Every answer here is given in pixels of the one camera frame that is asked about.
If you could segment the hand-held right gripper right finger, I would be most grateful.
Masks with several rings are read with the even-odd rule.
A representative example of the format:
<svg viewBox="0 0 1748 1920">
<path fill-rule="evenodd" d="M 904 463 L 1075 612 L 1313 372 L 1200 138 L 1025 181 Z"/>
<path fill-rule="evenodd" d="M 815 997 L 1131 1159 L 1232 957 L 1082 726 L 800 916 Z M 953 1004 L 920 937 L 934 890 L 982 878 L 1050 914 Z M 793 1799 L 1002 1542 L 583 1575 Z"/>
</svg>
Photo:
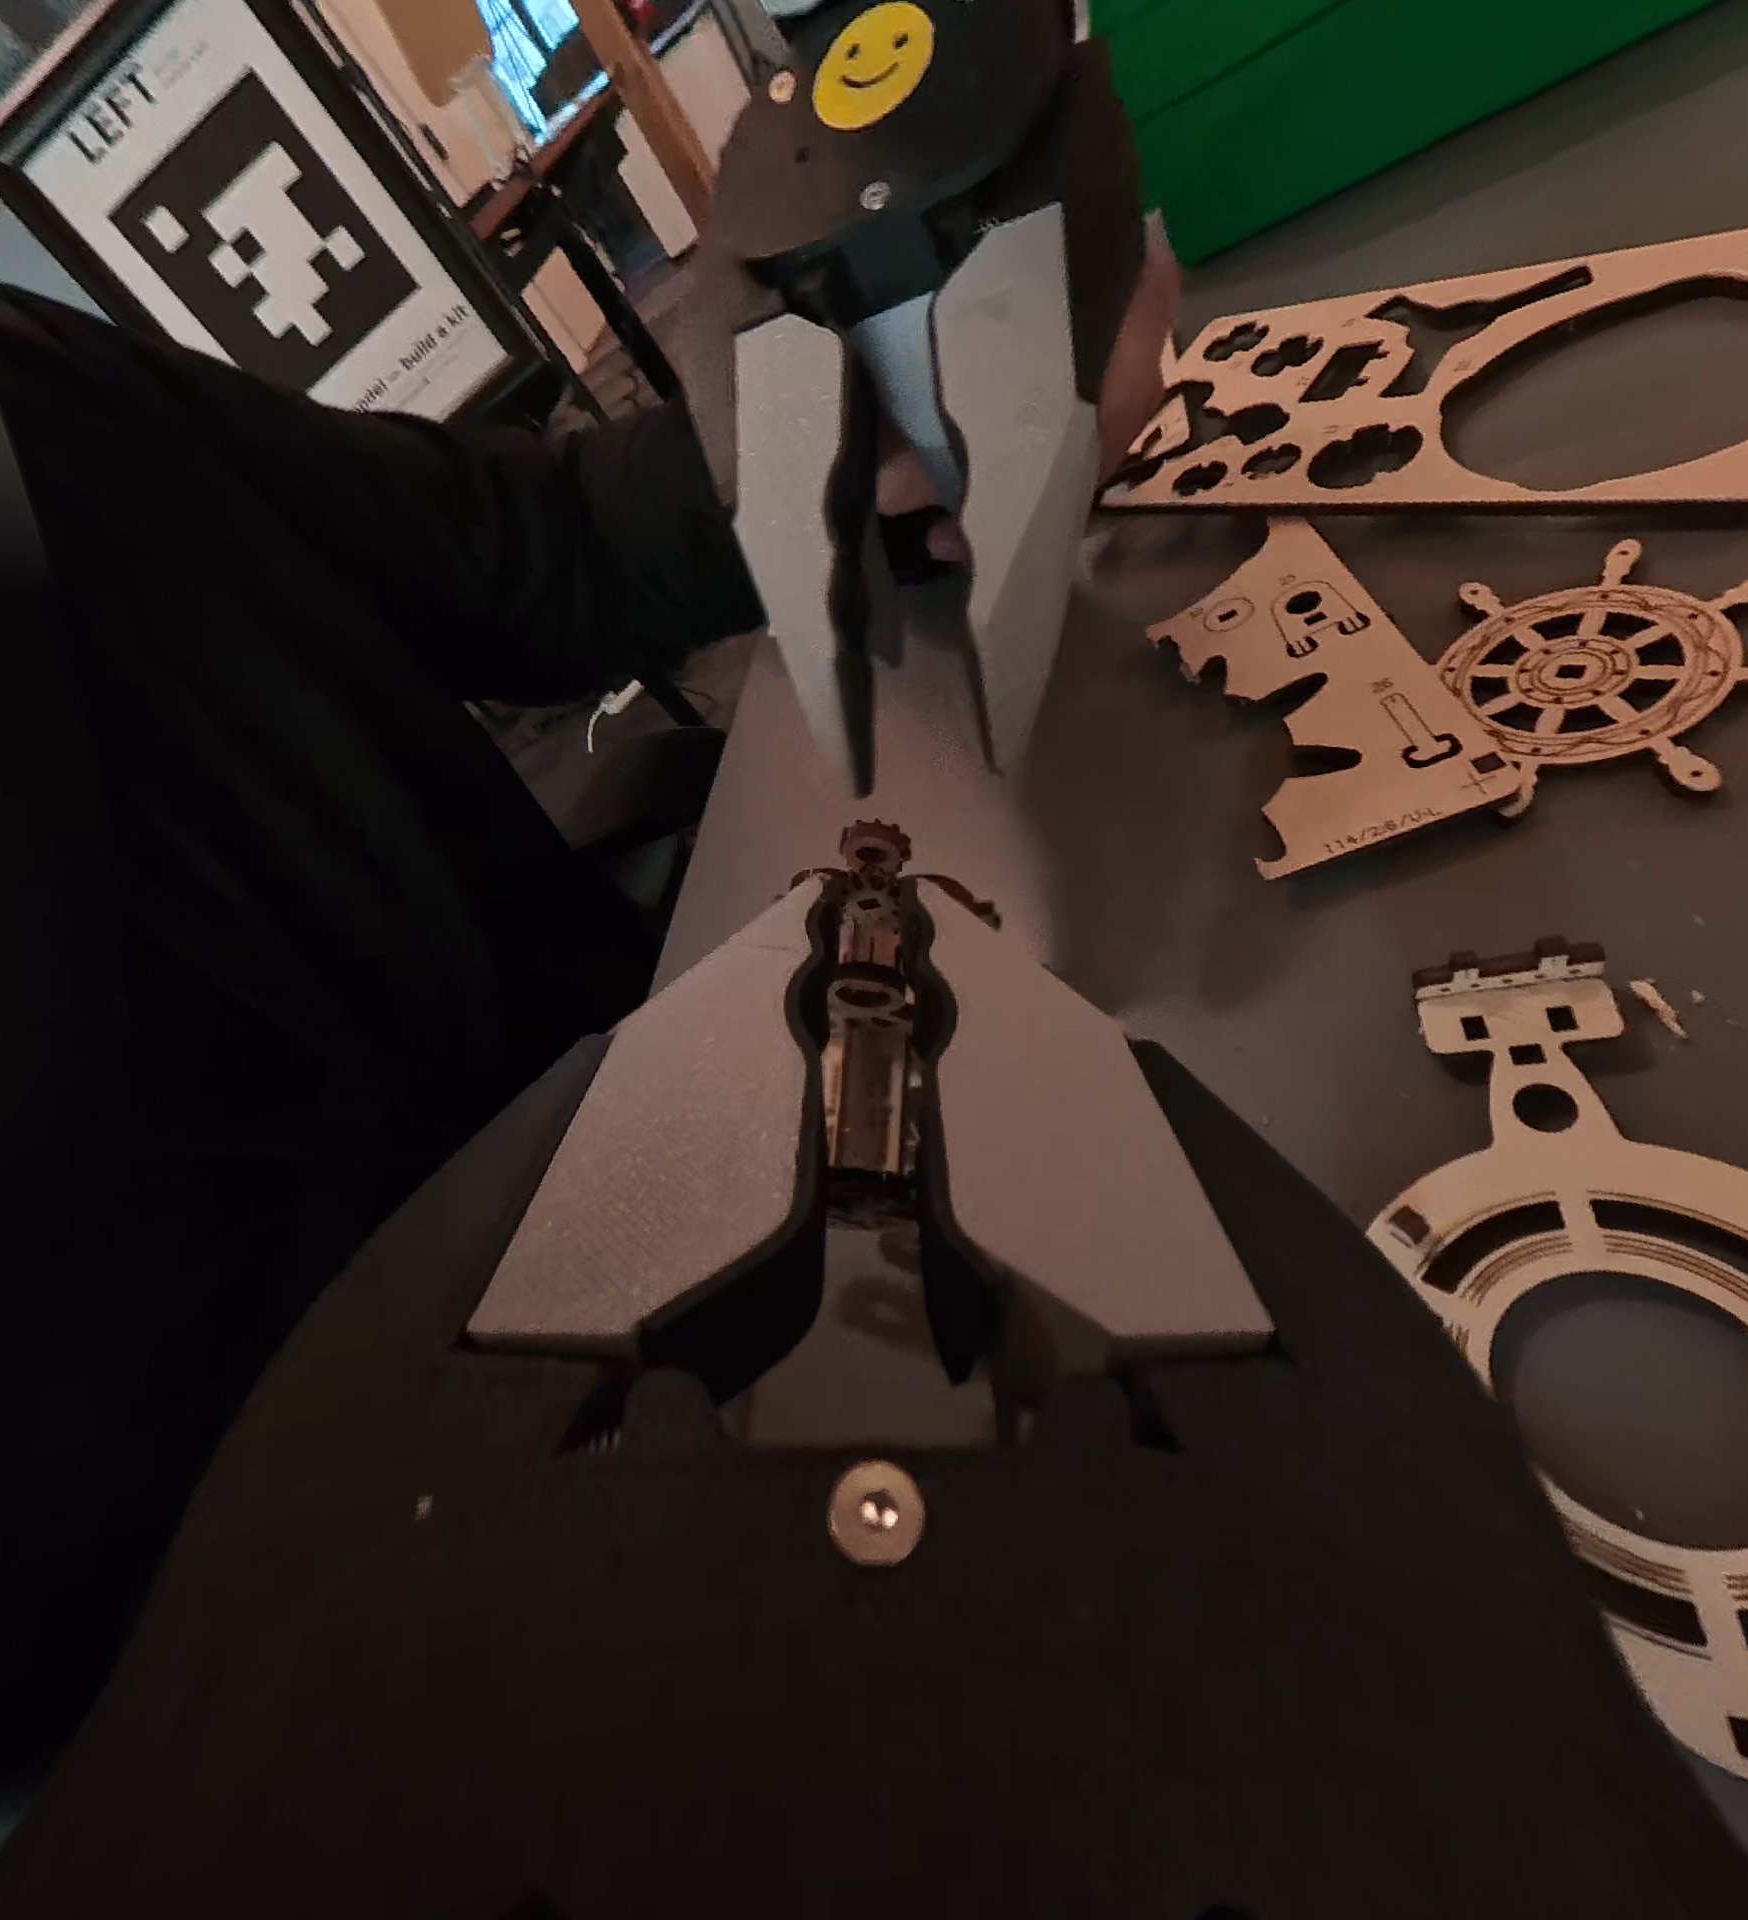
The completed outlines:
<svg viewBox="0 0 1748 1920">
<path fill-rule="evenodd" d="M 1270 1311 L 1122 1027 L 945 885 L 911 888 L 917 1215 L 955 1375 L 1257 1353 Z"/>
</svg>

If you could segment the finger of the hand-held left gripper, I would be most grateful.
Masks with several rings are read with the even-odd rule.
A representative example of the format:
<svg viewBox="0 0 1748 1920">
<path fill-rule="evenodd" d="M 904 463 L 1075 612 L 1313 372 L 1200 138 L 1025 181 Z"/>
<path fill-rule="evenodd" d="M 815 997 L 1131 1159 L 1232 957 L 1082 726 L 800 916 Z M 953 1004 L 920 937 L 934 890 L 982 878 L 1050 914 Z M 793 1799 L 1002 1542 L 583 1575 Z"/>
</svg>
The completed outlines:
<svg viewBox="0 0 1748 1920">
<path fill-rule="evenodd" d="M 965 462 L 958 517 L 984 751 L 1008 773 L 1047 693 L 1095 479 L 1063 212 L 986 230 L 937 295 L 930 339 L 940 416 Z"/>
<path fill-rule="evenodd" d="M 835 333 L 773 319 L 735 340 L 735 532 L 813 751 L 871 790 L 869 588 L 879 400 Z"/>
</svg>

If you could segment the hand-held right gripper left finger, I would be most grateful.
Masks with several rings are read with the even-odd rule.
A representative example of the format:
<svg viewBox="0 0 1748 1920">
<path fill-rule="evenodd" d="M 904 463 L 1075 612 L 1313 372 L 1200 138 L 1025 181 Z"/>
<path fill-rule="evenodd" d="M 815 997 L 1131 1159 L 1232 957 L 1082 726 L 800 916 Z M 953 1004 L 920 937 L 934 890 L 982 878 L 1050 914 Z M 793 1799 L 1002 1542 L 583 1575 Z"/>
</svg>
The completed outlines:
<svg viewBox="0 0 1748 1920">
<path fill-rule="evenodd" d="M 628 1016 L 468 1324 L 484 1352 L 740 1396 L 813 1325 L 833 888 L 797 885 Z"/>
</svg>

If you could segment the wooden shaft gear assembly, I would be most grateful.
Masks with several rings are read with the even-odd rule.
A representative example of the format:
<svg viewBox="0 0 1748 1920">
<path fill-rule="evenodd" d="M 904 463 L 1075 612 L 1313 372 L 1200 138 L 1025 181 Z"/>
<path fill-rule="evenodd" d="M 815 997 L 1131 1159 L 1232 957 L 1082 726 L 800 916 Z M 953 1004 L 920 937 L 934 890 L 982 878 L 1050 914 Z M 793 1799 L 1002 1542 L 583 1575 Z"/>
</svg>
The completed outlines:
<svg viewBox="0 0 1748 1920">
<path fill-rule="evenodd" d="M 957 877 L 912 875 L 899 824 L 862 816 L 841 827 L 838 863 L 791 878 L 808 892 L 808 996 L 820 1057 L 820 1148 L 827 1213 L 849 1225 L 917 1220 L 939 1231 L 945 1154 L 930 1056 L 951 1017 L 934 1010 L 922 963 L 934 935 L 929 902 L 1002 926 L 996 905 Z"/>
</svg>

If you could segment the wooden ring frame with stem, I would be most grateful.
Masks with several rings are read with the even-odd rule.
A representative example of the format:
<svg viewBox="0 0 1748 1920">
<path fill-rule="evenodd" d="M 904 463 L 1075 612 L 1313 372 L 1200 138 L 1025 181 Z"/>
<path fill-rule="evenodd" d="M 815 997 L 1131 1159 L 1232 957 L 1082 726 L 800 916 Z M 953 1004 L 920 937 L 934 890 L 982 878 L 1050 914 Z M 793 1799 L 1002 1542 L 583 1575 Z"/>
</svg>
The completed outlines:
<svg viewBox="0 0 1748 1920">
<path fill-rule="evenodd" d="M 1603 947 L 1412 992 L 1431 1054 L 1487 1062 L 1490 1141 L 1369 1241 L 1509 1406 L 1661 1725 L 1748 1780 L 1748 1171 L 1631 1141 L 1571 1057 L 1626 1034 Z"/>
</svg>

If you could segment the person's left forearm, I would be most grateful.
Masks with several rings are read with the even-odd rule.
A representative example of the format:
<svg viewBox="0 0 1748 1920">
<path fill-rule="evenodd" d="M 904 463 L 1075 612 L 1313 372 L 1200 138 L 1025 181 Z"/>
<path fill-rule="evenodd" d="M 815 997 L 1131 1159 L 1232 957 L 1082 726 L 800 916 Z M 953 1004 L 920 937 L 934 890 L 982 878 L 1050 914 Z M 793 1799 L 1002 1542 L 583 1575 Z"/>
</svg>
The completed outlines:
<svg viewBox="0 0 1748 1920">
<path fill-rule="evenodd" d="M 669 680 L 766 627 L 682 400 L 558 442 L 334 409 L 0 287 L 0 412 L 75 579 L 145 560 L 359 619 L 463 703 Z"/>
</svg>

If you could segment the person's left hand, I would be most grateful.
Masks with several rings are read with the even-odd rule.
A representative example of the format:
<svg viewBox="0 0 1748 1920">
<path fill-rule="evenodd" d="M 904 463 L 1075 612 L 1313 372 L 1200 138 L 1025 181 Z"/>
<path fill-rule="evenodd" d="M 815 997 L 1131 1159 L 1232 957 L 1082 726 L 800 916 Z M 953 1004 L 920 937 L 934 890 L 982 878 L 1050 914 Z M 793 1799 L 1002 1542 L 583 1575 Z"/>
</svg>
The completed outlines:
<svg viewBox="0 0 1748 1920">
<path fill-rule="evenodd" d="M 1102 376 L 1102 479 L 1124 463 L 1131 442 L 1158 412 L 1165 395 L 1164 356 L 1174 349 L 1180 268 L 1158 207 L 1148 210 L 1143 236 L 1142 273 Z M 900 588 L 930 586 L 966 565 L 965 533 L 894 425 L 882 424 L 879 452 L 875 510 L 886 569 Z"/>
</svg>

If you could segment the green box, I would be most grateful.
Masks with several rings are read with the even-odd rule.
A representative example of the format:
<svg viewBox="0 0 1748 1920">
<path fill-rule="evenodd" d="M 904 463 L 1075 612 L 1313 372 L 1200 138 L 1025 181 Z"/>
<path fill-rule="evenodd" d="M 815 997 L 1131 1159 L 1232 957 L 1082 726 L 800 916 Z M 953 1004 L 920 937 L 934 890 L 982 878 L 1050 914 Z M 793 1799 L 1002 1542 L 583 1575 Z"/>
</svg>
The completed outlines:
<svg viewBox="0 0 1748 1920">
<path fill-rule="evenodd" d="M 1093 2 L 1145 206 L 1194 268 L 1703 2 Z"/>
</svg>

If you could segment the small wooden sheet fragment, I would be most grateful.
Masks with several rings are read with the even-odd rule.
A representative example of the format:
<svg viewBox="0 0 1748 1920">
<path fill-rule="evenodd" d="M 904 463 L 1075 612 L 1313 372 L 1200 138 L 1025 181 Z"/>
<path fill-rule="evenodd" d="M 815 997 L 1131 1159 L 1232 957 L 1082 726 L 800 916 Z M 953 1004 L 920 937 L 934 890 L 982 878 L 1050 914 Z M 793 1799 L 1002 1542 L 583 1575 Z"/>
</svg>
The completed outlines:
<svg viewBox="0 0 1748 1920">
<path fill-rule="evenodd" d="M 1511 754 L 1303 517 L 1275 516 L 1218 588 L 1148 628 L 1197 683 L 1273 711 L 1291 769 L 1262 805 L 1278 850 L 1262 878 L 1297 877 L 1384 843 L 1511 803 Z"/>
</svg>

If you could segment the wooden ship wheel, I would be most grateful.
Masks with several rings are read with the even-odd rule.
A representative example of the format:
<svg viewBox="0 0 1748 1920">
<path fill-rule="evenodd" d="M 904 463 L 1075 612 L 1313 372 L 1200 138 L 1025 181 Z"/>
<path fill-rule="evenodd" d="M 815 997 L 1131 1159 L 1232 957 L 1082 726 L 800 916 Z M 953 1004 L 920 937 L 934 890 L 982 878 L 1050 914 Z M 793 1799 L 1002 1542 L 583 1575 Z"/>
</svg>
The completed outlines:
<svg viewBox="0 0 1748 1920">
<path fill-rule="evenodd" d="M 1503 817 L 1529 809 L 1544 773 L 1638 755 L 1696 798 L 1723 783 L 1686 738 L 1748 686 L 1733 623 L 1748 580 L 1714 596 L 1643 584 L 1641 551 L 1621 540 L 1596 580 L 1517 603 L 1481 582 L 1457 588 L 1477 623 L 1441 653 L 1437 676 L 1519 776 Z"/>
</svg>

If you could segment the framed black white marker sign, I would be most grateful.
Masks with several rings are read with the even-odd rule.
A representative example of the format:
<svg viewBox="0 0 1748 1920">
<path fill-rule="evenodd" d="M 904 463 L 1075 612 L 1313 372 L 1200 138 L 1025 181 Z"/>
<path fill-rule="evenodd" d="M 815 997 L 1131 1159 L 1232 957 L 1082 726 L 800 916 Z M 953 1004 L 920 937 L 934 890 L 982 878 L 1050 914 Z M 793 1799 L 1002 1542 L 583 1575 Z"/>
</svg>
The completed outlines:
<svg viewBox="0 0 1748 1920">
<path fill-rule="evenodd" d="M 91 4 L 0 101 L 0 203 L 119 326 L 355 411 L 569 364 L 312 4 Z"/>
</svg>

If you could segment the wooden sheet with oval hole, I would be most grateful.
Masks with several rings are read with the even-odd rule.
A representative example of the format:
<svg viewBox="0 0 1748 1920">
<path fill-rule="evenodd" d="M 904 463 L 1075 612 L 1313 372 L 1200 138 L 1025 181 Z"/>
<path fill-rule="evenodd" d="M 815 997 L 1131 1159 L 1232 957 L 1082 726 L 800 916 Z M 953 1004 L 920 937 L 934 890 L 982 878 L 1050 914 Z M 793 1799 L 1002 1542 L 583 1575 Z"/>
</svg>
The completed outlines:
<svg viewBox="0 0 1748 1920">
<path fill-rule="evenodd" d="M 1164 405 L 1100 505 L 1113 516 L 1748 505 L 1748 435 L 1566 488 L 1481 472 L 1448 438 L 1457 400 L 1519 359 L 1689 295 L 1748 297 L 1748 227 L 1223 314 L 1167 359 Z"/>
</svg>

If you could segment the wooden desk with black frame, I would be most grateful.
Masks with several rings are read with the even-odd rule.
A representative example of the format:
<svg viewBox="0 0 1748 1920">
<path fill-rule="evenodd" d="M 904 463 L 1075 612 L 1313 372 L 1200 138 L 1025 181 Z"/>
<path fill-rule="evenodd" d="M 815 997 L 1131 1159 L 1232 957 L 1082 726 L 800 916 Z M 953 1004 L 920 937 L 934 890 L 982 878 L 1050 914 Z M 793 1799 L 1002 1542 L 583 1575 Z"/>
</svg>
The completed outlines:
<svg viewBox="0 0 1748 1920">
<path fill-rule="evenodd" d="M 484 4 L 504 95 L 529 109 L 525 144 L 463 216 L 605 411 L 676 389 L 656 330 L 687 297 L 695 210 L 622 81 L 598 63 L 573 4 Z"/>
</svg>

